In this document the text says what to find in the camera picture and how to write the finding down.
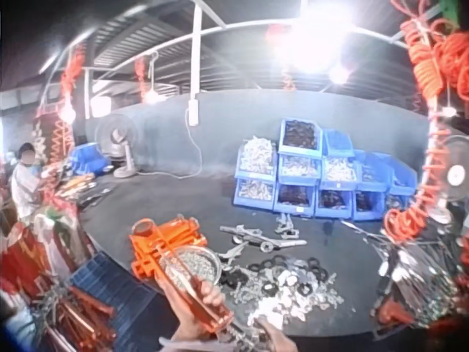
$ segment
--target hand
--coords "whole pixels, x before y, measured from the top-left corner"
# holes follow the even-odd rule
[[[172,287],[172,285],[168,282],[161,282],[160,286],[166,294],[166,298],[180,322],[180,326],[171,340],[208,340],[210,335],[207,330],[205,330],[198,319],[194,317],[187,303],[177,294],[177,291]],[[218,307],[225,302],[225,295],[210,282],[204,281],[202,283],[201,294],[203,302],[209,306]]]
[[[270,324],[267,319],[259,318],[256,321],[269,335],[273,345],[273,352],[298,352],[296,344],[286,337],[282,331]]]

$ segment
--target ceiling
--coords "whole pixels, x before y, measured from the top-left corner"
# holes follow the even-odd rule
[[[139,86],[130,58],[192,32],[192,1],[154,0],[145,2],[146,7],[132,7],[128,2],[125,2],[127,6],[121,4],[120,15],[114,15],[111,20],[96,27],[96,30],[82,29],[82,33],[87,35],[84,42],[88,51],[86,66],[94,68],[92,77],[95,94],[115,98],[137,96]],[[290,19],[300,14],[300,0],[204,2],[228,25],[245,21]],[[352,11],[356,26],[401,39],[396,34],[405,17],[394,9],[389,0],[339,2]],[[431,12],[438,16],[438,7],[434,5]],[[216,26],[207,14],[203,15],[203,29]],[[266,31],[267,25],[247,26],[203,36],[201,89],[281,89],[284,86],[282,67],[265,39]],[[168,96],[188,92],[191,41],[166,46],[158,53],[159,59],[155,64],[157,91]],[[0,102],[3,115],[36,106],[45,91],[48,78],[48,100],[59,98],[60,67],[64,65],[64,60],[61,62],[54,55],[50,57],[55,58],[55,61],[44,73],[29,76],[6,89],[2,87]],[[341,57],[345,65],[352,69],[350,80],[345,85],[332,85],[326,74],[308,75],[293,70],[290,74],[296,88],[378,100],[422,112],[421,98],[405,49],[363,34],[351,34]],[[39,66],[47,59],[43,58]]]

